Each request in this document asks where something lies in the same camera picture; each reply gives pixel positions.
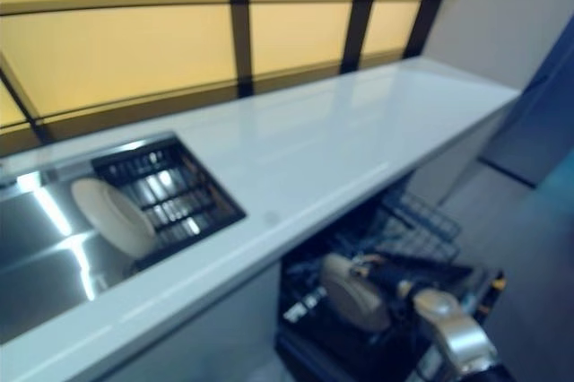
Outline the right robot hand black glove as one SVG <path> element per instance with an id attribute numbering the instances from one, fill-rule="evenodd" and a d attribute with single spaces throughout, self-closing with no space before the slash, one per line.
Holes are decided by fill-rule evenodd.
<path id="1" fill-rule="evenodd" d="M 411 304 L 423 289 L 449 291 L 473 273 L 473 268 L 415 256 L 371 253 L 352 260 L 351 274 L 376 286 L 386 298 Z"/>

